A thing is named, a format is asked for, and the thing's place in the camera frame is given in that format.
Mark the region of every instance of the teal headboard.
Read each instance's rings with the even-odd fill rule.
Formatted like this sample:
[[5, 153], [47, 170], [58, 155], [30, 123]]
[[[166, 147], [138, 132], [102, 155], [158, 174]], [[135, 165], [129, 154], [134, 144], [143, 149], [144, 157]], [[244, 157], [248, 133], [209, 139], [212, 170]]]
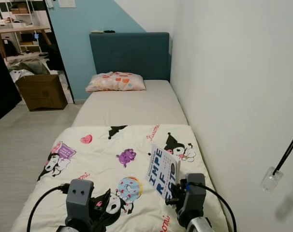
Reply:
[[97, 73], [130, 72], [170, 81], [168, 33], [91, 33], [89, 38]]

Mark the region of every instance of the pink heart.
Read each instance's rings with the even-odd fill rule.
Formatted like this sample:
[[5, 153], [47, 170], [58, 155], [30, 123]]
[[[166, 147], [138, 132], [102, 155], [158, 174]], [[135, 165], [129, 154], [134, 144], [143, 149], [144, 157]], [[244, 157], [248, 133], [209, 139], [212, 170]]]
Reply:
[[93, 140], [92, 135], [88, 134], [87, 136], [81, 138], [80, 141], [84, 144], [89, 144], [90, 142], [92, 142], [92, 140]]

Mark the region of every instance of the desk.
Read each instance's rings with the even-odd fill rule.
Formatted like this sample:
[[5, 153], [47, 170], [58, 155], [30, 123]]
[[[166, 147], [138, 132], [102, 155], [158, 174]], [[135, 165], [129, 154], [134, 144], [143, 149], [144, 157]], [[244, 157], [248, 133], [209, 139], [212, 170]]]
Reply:
[[34, 27], [24, 27], [24, 28], [6, 28], [6, 29], [0, 29], [0, 52], [2, 53], [2, 56], [7, 60], [6, 52], [5, 52], [5, 45], [3, 44], [1, 34], [3, 33], [11, 33], [11, 32], [23, 32], [23, 31], [40, 31], [42, 35], [44, 36], [44, 39], [48, 45], [51, 45], [51, 42], [48, 38], [48, 36], [45, 33], [45, 29], [50, 29], [50, 27], [47, 26], [34, 26]]

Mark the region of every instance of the light blue painted wall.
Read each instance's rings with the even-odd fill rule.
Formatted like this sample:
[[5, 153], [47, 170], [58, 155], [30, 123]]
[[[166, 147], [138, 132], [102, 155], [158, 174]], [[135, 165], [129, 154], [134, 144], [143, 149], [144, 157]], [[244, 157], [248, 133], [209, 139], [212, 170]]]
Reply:
[[85, 92], [95, 65], [89, 42], [92, 30], [145, 32], [114, 0], [76, 0], [76, 8], [49, 9], [54, 33], [75, 100], [86, 99]]

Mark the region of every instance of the doorway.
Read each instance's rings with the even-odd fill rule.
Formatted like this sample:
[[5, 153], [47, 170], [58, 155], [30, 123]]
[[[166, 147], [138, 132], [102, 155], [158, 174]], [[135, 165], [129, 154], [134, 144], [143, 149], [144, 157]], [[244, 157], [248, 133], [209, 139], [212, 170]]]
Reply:
[[0, 53], [13, 82], [57, 74], [67, 102], [74, 103], [44, 0], [0, 0]]

